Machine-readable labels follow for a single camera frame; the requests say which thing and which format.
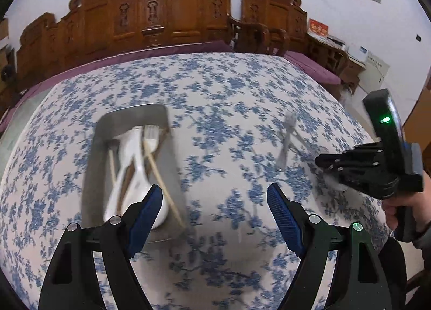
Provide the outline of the red sign plaque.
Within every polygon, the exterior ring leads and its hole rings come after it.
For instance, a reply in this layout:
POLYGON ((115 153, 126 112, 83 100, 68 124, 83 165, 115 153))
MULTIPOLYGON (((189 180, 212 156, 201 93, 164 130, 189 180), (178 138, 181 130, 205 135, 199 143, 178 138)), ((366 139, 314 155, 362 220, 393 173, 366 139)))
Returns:
POLYGON ((326 24, 319 22, 315 19, 308 19, 308 33, 314 36, 326 38, 329 28, 326 24))

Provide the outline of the light wooden chopstick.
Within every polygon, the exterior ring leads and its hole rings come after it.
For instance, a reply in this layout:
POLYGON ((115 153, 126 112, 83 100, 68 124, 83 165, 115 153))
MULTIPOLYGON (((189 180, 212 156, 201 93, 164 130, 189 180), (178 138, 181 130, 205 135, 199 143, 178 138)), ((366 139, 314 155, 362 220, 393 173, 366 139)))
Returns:
POLYGON ((168 207, 166 220, 174 225, 174 230, 187 229, 188 218, 186 198, 181 191, 180 177, 176 166, 175 152, 167 145, 152 150, 147 142, 144 142, 146 175, 152 184, 160 186, 164 200, 168 207))

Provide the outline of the blue floral tablecloth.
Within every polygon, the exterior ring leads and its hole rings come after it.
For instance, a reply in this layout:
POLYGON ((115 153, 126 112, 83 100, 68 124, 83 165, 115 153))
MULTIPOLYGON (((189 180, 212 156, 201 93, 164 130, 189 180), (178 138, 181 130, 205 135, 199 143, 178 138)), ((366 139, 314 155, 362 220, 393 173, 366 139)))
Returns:
POLYGON ((178 245, 132 262, 156 309, 275 309, 299 264, 266 202, 286 196, 328 223, 359 221, 377 249, 389 229, 378 201, 329 186, 315 166, 370 136, 322 86, 280 57, 190 54, 121 63, 62 81, 32 112, 1 182, 1 270, 36 309, 65 227, 82 222, 83 179, 103 115, 167 108, 190 228, 178 245), (275 161, 286 113, 297 117, 286 169, 275 161))

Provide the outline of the white ceramic spoon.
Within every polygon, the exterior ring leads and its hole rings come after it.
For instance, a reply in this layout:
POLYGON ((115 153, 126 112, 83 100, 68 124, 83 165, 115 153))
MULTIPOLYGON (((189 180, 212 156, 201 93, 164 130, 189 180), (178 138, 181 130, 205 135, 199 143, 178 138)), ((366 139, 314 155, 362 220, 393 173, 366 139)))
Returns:
POLYGON ((145 198, 152 184, 145 172, 145 155, 148 153, 143 147, 144 143, 148 144, 152 154, 158 146, 158 136, 144 140, 144 127, 141 125, 117 136, 115 140, 119 141, 119 169, 113 176, 113 188, 103 214, 105 222, 115 215, 123 215, 131 204, 145 198))

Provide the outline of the purple seat cushion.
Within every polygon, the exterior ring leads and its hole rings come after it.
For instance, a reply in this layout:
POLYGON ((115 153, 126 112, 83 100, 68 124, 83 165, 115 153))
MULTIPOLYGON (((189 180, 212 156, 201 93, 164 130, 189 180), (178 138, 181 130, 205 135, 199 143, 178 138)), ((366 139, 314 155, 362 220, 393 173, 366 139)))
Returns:
POLYGON ((328 71, 317 62, 295 51, 287 51, 283 56, 287 61, 297 66, 319 84, 339 85, 341 80, 333 72, 328 71))

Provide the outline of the grey metal utensil tray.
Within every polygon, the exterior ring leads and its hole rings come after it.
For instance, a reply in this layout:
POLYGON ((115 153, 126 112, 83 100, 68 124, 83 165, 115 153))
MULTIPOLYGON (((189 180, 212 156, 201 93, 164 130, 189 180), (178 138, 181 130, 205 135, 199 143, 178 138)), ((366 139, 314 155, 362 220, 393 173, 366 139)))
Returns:
POLYGON ((123 215, 152 185, 163 190, 148 243, 174 241, 188 224, 168 111, 161 104, 122 108, 97 122, 82 191, 82 226, 123 215))

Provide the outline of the dark brown chopstick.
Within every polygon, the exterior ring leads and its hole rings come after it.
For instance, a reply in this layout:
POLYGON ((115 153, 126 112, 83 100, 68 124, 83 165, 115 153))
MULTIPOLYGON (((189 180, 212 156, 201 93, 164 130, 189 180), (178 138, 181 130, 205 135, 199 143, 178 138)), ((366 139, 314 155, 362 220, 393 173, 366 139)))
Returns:
POLYGON ((120 194, 118 197, 118 203, 117 203, 117 207, 116 207, 116 213, 118 215, 122 215, 122 211, 121 211, 121 206, 123 204, 123 200, 126 196, 128 187, 130 185, 130 182, 133 178, 135 172, 135 168, 134 168, 134 162, 131 162, 131 164, 126 168, 125 172, 124 172, 124 176, 123 179, 121 181, 121 186, 120 186, 120 194))

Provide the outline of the wooden side table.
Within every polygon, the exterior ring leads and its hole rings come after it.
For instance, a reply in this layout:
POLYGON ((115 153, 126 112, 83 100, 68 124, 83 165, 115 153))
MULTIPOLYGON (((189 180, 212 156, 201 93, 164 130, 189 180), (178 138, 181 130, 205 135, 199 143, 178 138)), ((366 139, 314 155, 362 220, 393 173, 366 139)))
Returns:
POLYGON ((334 73, 343 86, 348 86, 354 94, 359 86, 359 74, 365 71, 364 63, 356 61, 342 49, 307 35, 306 55, 314 62, 334 73))

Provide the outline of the carved wooden sofa back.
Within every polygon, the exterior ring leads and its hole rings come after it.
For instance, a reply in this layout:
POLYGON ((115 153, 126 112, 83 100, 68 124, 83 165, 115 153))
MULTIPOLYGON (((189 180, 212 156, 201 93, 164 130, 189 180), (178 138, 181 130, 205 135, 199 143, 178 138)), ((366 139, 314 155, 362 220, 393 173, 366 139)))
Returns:
POLYGON ((230 16, 231 0, 70 0, 63 18, 44 13, 23 30, 16 88, 124 52, 229 42, 230 16))

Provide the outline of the steel fork with slim handle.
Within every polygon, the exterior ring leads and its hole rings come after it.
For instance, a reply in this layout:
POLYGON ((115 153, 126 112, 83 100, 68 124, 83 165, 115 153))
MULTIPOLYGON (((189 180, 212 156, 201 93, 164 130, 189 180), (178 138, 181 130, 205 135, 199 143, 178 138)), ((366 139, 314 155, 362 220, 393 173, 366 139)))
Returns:
POLYGON ((287 155, 289 150, 289 145, 291 143, 291 135, 295 131, 295 126, 297 122, 297 117, 292 113, 286 113, 283 121, 283 131, 282 131, 282 147, 279 152, 278 158, 275 161, 275 167, 278 171, 284 171, 286 169, 287 155))

